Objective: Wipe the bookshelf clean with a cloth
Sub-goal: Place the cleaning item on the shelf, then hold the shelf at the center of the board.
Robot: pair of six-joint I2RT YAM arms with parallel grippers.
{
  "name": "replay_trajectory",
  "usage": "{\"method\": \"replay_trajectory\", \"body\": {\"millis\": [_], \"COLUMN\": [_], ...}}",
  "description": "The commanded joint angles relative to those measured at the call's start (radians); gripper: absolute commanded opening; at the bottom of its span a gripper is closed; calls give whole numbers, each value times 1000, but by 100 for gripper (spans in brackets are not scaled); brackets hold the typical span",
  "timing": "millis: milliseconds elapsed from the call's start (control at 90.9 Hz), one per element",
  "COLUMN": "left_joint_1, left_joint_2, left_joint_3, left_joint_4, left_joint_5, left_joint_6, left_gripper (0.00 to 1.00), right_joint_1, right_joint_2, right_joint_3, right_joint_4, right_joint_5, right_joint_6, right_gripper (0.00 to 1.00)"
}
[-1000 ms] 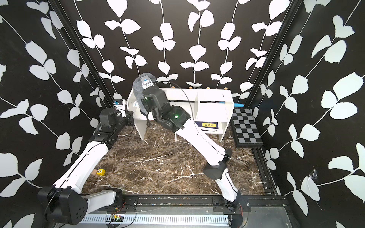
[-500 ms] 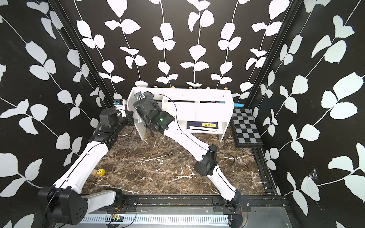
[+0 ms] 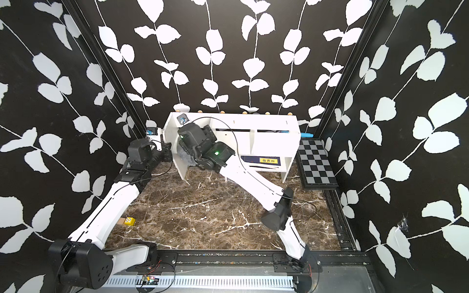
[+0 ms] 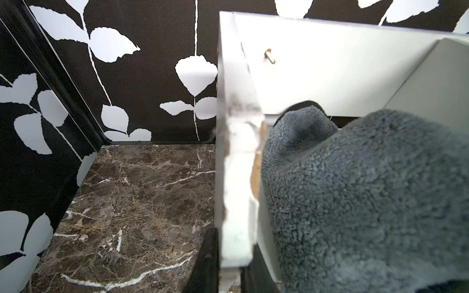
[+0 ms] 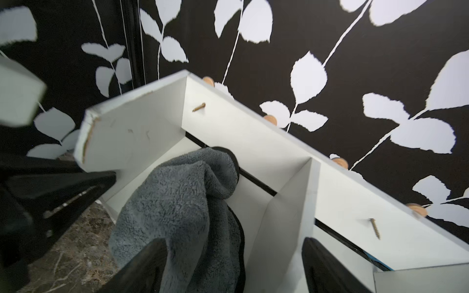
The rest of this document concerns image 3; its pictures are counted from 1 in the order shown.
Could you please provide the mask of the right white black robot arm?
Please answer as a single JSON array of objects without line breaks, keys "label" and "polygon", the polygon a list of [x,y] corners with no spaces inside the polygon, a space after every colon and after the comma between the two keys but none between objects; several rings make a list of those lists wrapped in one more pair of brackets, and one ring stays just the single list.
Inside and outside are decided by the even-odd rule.
[{"label": "right white black robot arm", "polygon": [[214,171],[241,186],[265,209],[261,222],[275,231],[290,257],[287,263],[294,271],[303,272],[310,268],[308,245],[295,227],[291,204],[294,192],[281,188],[245,165],[239,152],[239,142],[234,130],[225,122],[225,129],[232,133],[234,147],[217,137],[209,124],[200,126],[190,121],[186,114],[180,114],[178,121],[178,152],[189,166]]}]

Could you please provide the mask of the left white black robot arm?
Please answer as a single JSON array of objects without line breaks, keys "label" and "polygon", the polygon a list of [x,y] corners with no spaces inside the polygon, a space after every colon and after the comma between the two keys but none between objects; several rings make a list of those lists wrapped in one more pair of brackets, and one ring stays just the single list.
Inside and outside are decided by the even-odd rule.
[{"label": "left white black robot arm", "polygon": [[67,239],[54,241],[48,249],[57,293],[73,287],[99,289],[116,273],[156,266],[154,244],[143,242],[117,250],[106,250],[105,244],[128,206],[154,177],[154,169],[171,160],[171,144],[163,141],[160,128],[149,127],[145,138],[130,143],[128,158],[107,196]]}]

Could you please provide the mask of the grey microfibre cloth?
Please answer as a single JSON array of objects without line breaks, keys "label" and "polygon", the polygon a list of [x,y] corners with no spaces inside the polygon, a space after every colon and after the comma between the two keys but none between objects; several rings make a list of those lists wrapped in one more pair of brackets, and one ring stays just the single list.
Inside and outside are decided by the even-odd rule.
[{"label": "grey microfibre cloth", "polygon": [[178,155],[181,157],[182,161],[185,164],[187,164],[188,166],[196,166],[197,163],[195,162],[193,157],[189,153],[187,153],[187,151],[185,151],[183,149],[180,142],[181,141],[179,141],[178,144],[177,144],[177,153],[178,153]]}]

